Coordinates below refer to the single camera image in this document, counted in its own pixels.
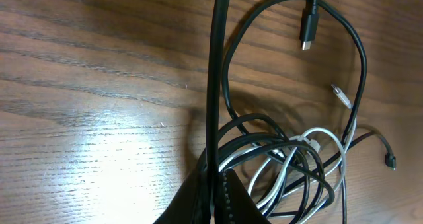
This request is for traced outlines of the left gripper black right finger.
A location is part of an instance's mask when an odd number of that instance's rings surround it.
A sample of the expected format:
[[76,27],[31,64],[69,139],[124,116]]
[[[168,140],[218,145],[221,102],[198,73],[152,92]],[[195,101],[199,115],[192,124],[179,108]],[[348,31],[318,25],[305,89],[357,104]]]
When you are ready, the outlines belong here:
[[215,223],[270,224],[258,210],[234,170],[220,172],[217,187]]

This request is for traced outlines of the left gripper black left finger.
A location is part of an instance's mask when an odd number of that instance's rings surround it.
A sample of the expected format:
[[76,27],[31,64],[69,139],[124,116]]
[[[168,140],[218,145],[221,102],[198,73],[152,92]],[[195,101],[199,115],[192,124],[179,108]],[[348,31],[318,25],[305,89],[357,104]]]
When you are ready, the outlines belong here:
[[206,174],[206,152],[154,224],[210,224],[210,197]]

